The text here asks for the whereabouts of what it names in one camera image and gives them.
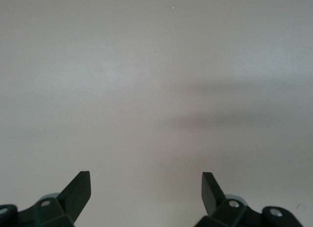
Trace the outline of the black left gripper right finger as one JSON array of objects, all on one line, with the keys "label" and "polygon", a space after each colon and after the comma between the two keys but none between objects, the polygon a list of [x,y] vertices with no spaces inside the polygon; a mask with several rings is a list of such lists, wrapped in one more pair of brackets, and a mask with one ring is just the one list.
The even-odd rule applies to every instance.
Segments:
[{"label": "black left gripper right finger", "polygon": [[298,219],[282,207],[266,206],[258,213],[234,195],[225,195],[211,172],[203,172],[201,198],[207,215],[197,227],[301,227]]}]

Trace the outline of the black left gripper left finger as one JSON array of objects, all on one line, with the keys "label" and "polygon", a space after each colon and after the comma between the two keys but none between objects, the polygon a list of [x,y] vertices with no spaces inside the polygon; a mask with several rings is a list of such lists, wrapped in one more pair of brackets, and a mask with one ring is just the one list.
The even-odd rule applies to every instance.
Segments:
[{"label": "black left gripper left finger", "polygon": [[14,204],[0,206],[2,227],[73,227],[91,197],[90,172],[81,171],[60,192],[41,197],[18,211]]}]

